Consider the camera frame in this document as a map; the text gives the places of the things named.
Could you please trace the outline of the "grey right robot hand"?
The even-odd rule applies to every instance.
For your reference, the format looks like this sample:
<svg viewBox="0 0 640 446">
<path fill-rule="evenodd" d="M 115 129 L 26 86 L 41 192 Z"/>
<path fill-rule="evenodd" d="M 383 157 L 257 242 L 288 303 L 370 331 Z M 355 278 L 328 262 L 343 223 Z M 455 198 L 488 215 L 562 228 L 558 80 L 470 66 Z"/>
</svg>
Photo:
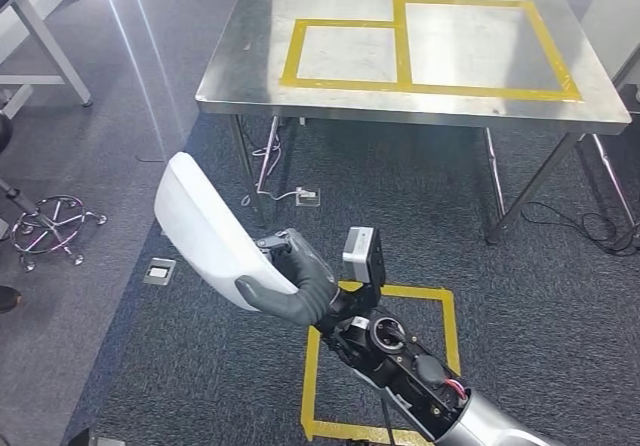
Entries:
<svg viewBox="0 0 640 446">
<path fill-rule="evenodd" d="M 286 294 L 242 275 L 235 280 L 249 305 L 300 326 L 318 323 L 337 294 L 333 271 L 298 231 L 289 228 L 264 239 L 271 264 L 296 287 Z"/>
</svg>

